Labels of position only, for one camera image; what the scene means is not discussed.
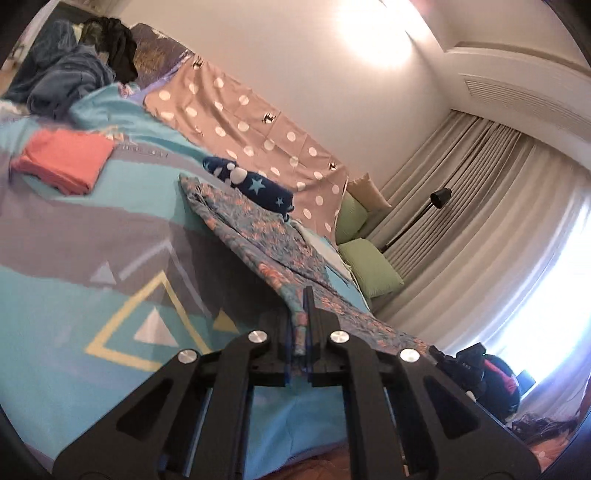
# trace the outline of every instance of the white triangle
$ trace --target white triangle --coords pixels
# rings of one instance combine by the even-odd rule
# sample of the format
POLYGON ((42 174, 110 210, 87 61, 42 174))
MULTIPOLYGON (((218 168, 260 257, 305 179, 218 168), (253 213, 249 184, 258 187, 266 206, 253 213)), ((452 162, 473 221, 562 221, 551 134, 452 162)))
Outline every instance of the white triangle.
POLYGON ((135 332, 134 340, 152 345, 178 346, 156 308, 152 309, 143 325, 135 332))
POLYGON ((90 281, 94 283, 106 283, 109 285, 115 285, 117 283, 113 276, 113 272, 111 271, 109 262, 103 263, 94 275, 91 276, 90 281))

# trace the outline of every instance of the star print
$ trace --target star print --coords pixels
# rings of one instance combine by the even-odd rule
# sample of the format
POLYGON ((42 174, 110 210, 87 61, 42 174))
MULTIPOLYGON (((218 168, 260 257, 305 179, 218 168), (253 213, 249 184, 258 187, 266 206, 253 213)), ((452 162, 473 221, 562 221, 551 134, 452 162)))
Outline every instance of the star print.
POLYGON ((252 181, 252 185, 249 188, 249 190, 254 190, 255 193, 258 195, 258 191, 263 188, 265 188, 265 186, 262 184, 262 179, 258 179, 252 181))

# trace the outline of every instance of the pink polka dot fabric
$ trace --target pink polka dot fabric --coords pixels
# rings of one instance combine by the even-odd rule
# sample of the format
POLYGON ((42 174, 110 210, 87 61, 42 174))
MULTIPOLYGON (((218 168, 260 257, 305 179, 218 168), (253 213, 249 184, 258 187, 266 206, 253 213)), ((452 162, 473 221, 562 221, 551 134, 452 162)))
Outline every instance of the pink polka dot fabric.
POLYGON ((291 190, 295 210, 290 216, 335 244, 349 172, 277 108, 199 56, 144 104, 213 155, 234 159, 291 190))

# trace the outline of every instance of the floral fabric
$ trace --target floral fabric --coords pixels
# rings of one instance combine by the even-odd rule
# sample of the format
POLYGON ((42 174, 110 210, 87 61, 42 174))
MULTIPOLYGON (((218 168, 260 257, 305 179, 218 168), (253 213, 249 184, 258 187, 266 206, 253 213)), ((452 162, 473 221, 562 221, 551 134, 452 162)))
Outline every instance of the floral fabric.
POLYGON ((324 259, 277 214, 252 203, 237 190, 226 193, 183 174, 180 183, 191 209, 283 298, 292 315, 295 355, 306 351, 308 317, 303 293, 307 286, 314 287, 317 307, 337 314, 343 330, 372 348, 393 354, 404 348, 426 353, 424 342, 360 312, 338 296, 326 277, 324 259))

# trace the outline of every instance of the white wall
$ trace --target white wall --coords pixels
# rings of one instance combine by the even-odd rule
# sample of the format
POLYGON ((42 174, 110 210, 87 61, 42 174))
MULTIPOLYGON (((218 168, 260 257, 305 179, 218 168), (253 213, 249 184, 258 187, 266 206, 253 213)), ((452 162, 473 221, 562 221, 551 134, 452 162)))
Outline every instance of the white wall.
MULTIPOLYGON (((369 171, 381 186, 449 107, 413 46, 392 68, 351 49, 339 15, 352 2, 385 8, 378 0, 122 0, 113 13, 127 24, 158 28, 214 62, 308 130, 353 174, 369 171)), ((359 24, 351 34, 367 36, 367 27, 359 24)))

